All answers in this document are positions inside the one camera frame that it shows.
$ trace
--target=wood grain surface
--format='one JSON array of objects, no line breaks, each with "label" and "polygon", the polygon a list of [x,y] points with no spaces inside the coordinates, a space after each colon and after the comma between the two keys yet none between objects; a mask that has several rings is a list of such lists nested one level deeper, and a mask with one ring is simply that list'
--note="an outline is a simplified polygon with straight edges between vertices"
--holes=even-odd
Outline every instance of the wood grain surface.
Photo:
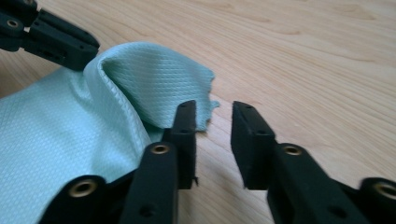
[{"label": "wood grain surface", "polygon": [[[200,186],[181,191],[180,223],[273,223],[266,193],[243,189],[231,152],[235,100],[336,180],[396,180],[396,1],[38,3],[94,34],[101,51],[150,41],[215,72],[211,98],[221,107],[198,135]],[[0,97],[59,67],[23,50],[0,58]]]}]

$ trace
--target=textured fabric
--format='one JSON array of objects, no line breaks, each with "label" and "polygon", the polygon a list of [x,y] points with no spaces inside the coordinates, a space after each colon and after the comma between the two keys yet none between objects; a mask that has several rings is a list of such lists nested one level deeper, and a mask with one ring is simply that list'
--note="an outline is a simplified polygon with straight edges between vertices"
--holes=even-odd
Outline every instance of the textured fabric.
[{"label": "textured fabric", "polygon": [[110,182],[132,171],[185,101],[196,101],[204,130],[218,105],[208,96],[213,77],[177,52],[139,42],[0,99],[0,223],[37,222],[77,176]]}]

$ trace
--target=black plastic bracket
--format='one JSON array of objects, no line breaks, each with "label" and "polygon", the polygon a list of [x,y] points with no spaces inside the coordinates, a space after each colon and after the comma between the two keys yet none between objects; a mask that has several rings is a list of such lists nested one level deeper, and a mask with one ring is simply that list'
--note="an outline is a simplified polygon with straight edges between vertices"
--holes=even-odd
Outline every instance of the black plastic bracket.
[{"label": "black plastic bracket", "polygon": [[24,48],[54,63],[82,70],[96,56],[98,41],[50,12],[36,9],[34,0],[0,1],[0,49]]},{"label": "black plastic bracket", "polygon": [[195,111],[194,101],[181,104],[173,127],[128,175],[108,184],[97,175],[69,182],[40,223],[177,223],[177,190],[195,179]]},{"label": "black plastic bracket", "polygon": [[232,149],[248,189],[268,189],[277,224],[396,223],[396,183],[363,180],[359,190],[330,179],[309,153],[278,144],[251,105],[233,103]]}]

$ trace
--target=metal screw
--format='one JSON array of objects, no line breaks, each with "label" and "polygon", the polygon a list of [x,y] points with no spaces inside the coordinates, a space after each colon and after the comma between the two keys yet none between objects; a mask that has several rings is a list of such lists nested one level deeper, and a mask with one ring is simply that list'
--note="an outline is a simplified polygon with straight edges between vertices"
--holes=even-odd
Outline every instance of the metal screw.
[{"label": "metal screw", "polygon": [[17,28],[19,26],[16,21],[12,21],[12,20],[7,21],[7,25],[12,28]]},{"label": "metal screw", "polygon": [[283,150],[291,156],[300,156],[303,152],[297,147],[284,147]]},{"label": "metal screw", "polygon": [[169,147],[163,145],[155,146],[154,148],[151,149],[151,152],[154,154],[164,154],[168,151],[169,151]]},{"label": "metal screw", "polygon": [[383,196],[396,200],[396,188],[390,184],[379,182],[374,185],[376,191]]},{"label": "metal screw", "polygon": [[81,180],[69,190],[69,195],[73,198],[85,197],[92,194],[96,188],[97,184],[93,180]]}]

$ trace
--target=light wooden surface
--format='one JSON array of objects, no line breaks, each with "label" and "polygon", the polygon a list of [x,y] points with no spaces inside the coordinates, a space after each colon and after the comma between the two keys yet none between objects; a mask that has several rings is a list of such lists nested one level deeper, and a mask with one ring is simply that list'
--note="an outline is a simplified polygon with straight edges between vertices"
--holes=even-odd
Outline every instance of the light wooden surface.
[{"label": "light wooden surface", "polygon": [[[230,148],[232,101],[334,179],[396,180],[396,1],[39,0],[101,42],[145,40],[211,68],[221,103],[198,139],[200,187],[182,191],[180,223],[273,223],[265,192],[242,188]],[[0,97],[59,66],[0,51]]]}]

